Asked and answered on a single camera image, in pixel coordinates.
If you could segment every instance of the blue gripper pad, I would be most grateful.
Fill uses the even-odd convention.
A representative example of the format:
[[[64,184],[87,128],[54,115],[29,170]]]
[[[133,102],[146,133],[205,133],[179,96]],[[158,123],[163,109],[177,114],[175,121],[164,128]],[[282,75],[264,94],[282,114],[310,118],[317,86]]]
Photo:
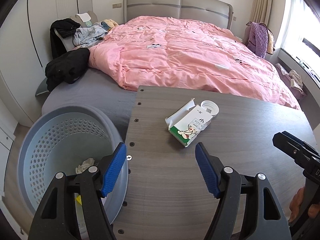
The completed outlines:
[[[220,176],[214,171],[209,161],[208,154],[205,152],[205,149],[202,148],[200,143],[196,145],[196,160],[207,185],[208,191],[213,194],[215,198],[218,198],[221,193],[218,187]]]
[[[103,176],[103,185],[101,189],[101,193],[103,194],[103,196],[106,197],[108,193],[112,192],[126,157],[127,147],[123,143],[118,148],[117,152],[114,153],[114,157]]]

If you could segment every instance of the milk carton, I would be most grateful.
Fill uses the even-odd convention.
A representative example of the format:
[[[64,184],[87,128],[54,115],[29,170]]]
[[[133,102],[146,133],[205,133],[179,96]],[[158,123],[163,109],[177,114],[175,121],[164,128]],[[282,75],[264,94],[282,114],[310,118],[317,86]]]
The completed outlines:
[[[185,147],[204,130],[213,116],[199,105],[195,106],[191,99],[178,112],[165,119],[169,132],[175,136]]]

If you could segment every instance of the bed headboard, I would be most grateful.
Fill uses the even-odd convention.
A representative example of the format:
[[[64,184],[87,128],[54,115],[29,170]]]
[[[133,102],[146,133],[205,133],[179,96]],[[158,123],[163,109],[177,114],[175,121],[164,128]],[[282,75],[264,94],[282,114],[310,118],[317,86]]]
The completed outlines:
[[[124,22],[138,16],[173,17],[230,29],[233,8],[218,0],[124,0]]]

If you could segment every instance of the beige curtain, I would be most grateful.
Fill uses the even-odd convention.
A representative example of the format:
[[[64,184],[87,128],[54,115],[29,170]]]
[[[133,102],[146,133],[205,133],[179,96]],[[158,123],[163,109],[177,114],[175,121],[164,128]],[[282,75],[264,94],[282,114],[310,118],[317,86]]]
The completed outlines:
[[[250,21],[268,25],[271,4],[272,0],[253,0]]]

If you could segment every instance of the screw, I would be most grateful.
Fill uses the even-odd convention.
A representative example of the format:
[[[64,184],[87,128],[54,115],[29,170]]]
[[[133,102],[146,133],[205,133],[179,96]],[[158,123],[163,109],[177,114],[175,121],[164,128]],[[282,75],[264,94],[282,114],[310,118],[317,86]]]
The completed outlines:
[[[266,179],[266,176],[262,173],[259,173],[258,178],[264,180],[264,179]]]
[[[56,178],[57,178],[57,179],[63,178],[63,173],[62,173],[62,172],[58,172],[58,173],[56,174]]]
[[[91,167],[88,169],[88,171],[89,171],[90,173],[94,173],[94,172],[96,172],[97,170],[98,170],[97,166],[91,166]]]
[[[225,171],[226,173],[232,173],[232,172],[233,172],[233,169],[230,168],[230,167],[225,167],[225,168],[224,168],[224,171]]]

